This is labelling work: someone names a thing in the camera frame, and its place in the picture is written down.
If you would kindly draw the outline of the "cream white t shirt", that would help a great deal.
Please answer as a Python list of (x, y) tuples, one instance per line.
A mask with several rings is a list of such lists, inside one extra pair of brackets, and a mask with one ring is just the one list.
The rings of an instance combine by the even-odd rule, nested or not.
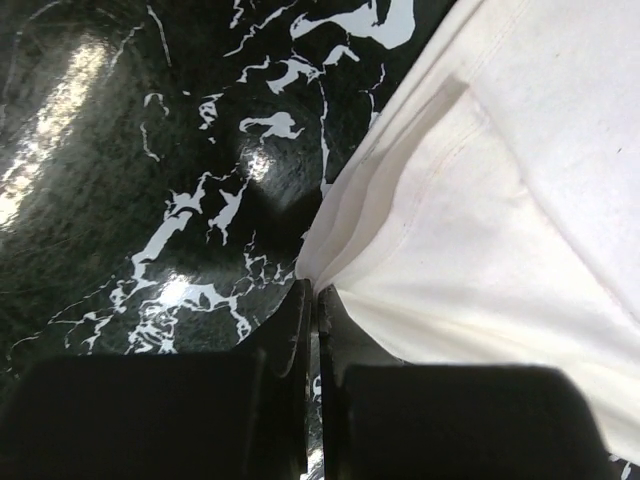
[(458, 1), (296, 274), (418, 364), (548, 365), (639, 459), (639, 5)]

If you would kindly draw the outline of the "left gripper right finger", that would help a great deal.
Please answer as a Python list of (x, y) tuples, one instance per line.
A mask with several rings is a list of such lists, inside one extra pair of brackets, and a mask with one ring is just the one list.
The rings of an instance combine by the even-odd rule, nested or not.
[(316, 317), (327, 478), (612, 477), (591, 411), (560, 371), (402, 362), (334, 288)]

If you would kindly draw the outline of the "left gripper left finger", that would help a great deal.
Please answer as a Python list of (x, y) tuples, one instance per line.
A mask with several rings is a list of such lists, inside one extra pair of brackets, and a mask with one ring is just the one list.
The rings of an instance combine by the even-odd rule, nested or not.
[(307, 470), (311, 289), (225, 352), (58, 357), (1, 416), (5, 479), (296, 479)]

